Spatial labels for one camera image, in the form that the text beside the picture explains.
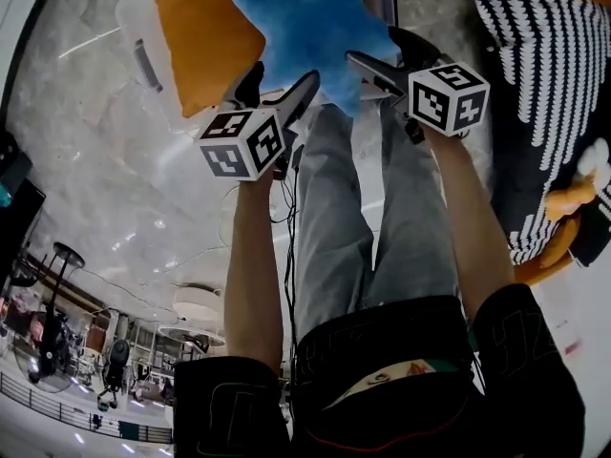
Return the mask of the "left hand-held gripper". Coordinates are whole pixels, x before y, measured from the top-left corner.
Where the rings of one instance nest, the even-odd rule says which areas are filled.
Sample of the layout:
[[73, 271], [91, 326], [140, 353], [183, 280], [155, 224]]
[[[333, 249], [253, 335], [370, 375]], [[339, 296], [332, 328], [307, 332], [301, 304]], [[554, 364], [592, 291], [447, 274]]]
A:
[[257, 180], [275, 168], [287, 150], [288, 127], [304, 115], [321, 83], [311, 71], [278, 100], [261, 103], [263, 75], [262, 61], [240, 75], [194, 136], [216, 178]]

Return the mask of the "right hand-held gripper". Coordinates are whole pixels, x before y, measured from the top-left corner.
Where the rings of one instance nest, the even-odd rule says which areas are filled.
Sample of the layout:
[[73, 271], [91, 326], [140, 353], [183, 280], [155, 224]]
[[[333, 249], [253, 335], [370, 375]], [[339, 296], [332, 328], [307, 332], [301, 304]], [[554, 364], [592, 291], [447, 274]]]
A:
[[389, 36], [403, 67], [362, 52], [347, 52], [346, 59], [368, 83], [395, 96], [392, 107], [413, 143], [424, 139], [422, 124], [445, 136], [463, 136], [482, 123], [491, 86], [480, 74], [463, 62], [440, 59], [441, 51], [416, 33], [389, 26]]

